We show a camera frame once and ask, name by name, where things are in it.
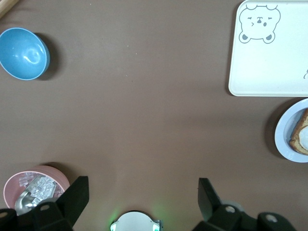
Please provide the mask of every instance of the bear face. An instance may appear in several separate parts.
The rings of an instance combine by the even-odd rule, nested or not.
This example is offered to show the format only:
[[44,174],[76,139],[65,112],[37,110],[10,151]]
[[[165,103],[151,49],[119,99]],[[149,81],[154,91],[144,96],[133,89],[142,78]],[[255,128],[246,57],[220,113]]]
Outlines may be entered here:
[[272,9],[268,6],[246,5],[240,14],[242,32],[239,39],[242,43],[248,43],[251,39],[262,39],[265,43],[271,43],[275,39],[274,30],[280,21],[280,12],[277,6]]

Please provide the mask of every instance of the toast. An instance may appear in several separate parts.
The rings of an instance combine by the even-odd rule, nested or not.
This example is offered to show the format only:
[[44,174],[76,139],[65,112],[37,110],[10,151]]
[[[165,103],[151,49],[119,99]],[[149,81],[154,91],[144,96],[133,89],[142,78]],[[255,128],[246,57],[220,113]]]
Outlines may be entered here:
[[300,120],[298,121],[297,125],[293,130],[293,133],[291,135],[291,140],[289,141],[289,144],[294,151],[305,155],[308,155],[308,137],[306,135],[304,136],[303,133],[307,134],[306,133],[307,131],[308,131],[308,109],[306,109],[303,112]]

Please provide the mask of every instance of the screw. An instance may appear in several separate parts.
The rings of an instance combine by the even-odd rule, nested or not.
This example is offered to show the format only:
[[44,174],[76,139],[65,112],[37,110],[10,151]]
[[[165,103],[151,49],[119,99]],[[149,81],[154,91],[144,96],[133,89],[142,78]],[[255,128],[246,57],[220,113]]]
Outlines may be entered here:
[[267,215],[265,216],[265,218],[266,218],[269,222],[274,222],[274,223],[278,222],[277,218],[275,218],[275,217],[274,217],[273,215],[271,215],[271,214],[267,214]]
[[227,211],[228,213],[235,213],[235,208],[233,208],[232,206],[227,206],[227,207],[226,207],[226,211]]
[[43,205],[41,208],[39,208],[40,211],[44,211],[44,210],[47,210],[49,209],[49,205]]
[[6,217],[6,215],[8,215],[8,212],[2,212],[0,213],[0,218]]

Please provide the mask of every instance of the rectangular tray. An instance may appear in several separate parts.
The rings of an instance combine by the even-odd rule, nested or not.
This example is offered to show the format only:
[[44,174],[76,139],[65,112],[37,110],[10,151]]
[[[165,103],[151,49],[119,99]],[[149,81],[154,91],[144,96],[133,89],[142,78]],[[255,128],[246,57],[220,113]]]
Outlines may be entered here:
[[229,78],[236,96],[308,96],[308,0],[246,0]]

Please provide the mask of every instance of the pink bowl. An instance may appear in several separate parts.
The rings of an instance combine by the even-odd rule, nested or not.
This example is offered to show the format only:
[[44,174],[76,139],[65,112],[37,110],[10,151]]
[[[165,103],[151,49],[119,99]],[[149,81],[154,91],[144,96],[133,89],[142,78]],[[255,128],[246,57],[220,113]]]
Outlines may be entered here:
[[15,208],[17,198],[25,190],[25,187],[19,186],[19,178],[26,172],[39,173],[52,178],[63,191],[67,190],[69,187],[69,182],[66,176],[56,168],[43,165],[33,167],[26,171],[16,173],[6,181],[3,189],[3,197],[8,208]]

